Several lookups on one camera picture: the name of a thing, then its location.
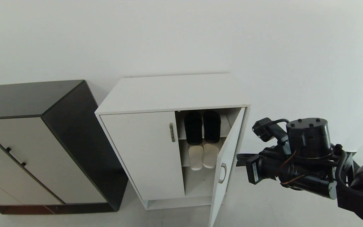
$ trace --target slipper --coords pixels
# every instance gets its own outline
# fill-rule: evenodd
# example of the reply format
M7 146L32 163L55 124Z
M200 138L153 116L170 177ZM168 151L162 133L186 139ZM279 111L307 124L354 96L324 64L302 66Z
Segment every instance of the slipper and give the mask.
M222 148L222 142L204 144L203 166L212 169L216 166L218 153Z
M207 110L203 115L204 139L208 143L217 143L221 137L221 117L212 110Z
M203 142L203 120L198 111L191 111L184 117L186 141L190 145L199 145Z
M203 168L203 147L190 146L188 149L188 156L190 158L190 168L198 171Z

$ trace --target black slipper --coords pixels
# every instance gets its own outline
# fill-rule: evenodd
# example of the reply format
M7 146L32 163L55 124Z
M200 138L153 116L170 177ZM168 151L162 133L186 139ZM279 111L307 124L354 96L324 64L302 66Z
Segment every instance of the black slipper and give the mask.
M190 145L199 145L203 142L203 120L197 111L189 112L184 117L186 140Z
M221 117L212 110L207 110L204 119L204 138L208 143L217 143L221 137Z

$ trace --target metal handle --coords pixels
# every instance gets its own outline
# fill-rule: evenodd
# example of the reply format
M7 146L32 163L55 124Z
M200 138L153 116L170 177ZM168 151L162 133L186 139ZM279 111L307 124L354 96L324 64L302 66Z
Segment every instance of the metal handle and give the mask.
M227 171L225 163L222 163L221 167L225 169L225 176L223 177L223 180L218 180L218 183L220 183L220 184L222 184L223 181L226 179L226 171Z
M170 137L172 138L172 142L175 142L175 134L173 133L173 123L169 124L169 128L170 128Z
M11 152L11 148L6 148L5 149L6 150L6 152L8 152L17 162L19 162L19 164L21 165L21 166L25 166L26 165L26 162L24 162L24 161L19 161L19 158L16 156L16 155L14 155L12 152Z

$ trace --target robotic arm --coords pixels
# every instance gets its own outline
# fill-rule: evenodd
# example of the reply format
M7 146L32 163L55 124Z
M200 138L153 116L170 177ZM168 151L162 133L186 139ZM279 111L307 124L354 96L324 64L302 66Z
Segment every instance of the robotic arm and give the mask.
M277 123L286 122L286 132ZM264 142L277 138L277 145L259 154L238 154L245 163L249 182L278 179L281 186L304 190L332 200L363 220L363 166L354 166L353 155L340 144L330 143L327 121L306 118L295 121L264 118L252 131Z

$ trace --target white shoe cabinet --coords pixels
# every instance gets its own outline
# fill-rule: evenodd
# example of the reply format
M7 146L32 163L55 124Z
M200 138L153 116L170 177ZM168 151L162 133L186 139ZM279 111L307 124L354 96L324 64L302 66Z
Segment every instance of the white shoe cabinet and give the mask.
M193 171L183 120L208 109L221 116L223 145L215 168ZM203 74L122 78L95 114L147 210L211 205L212 227L249 109L235 77Z

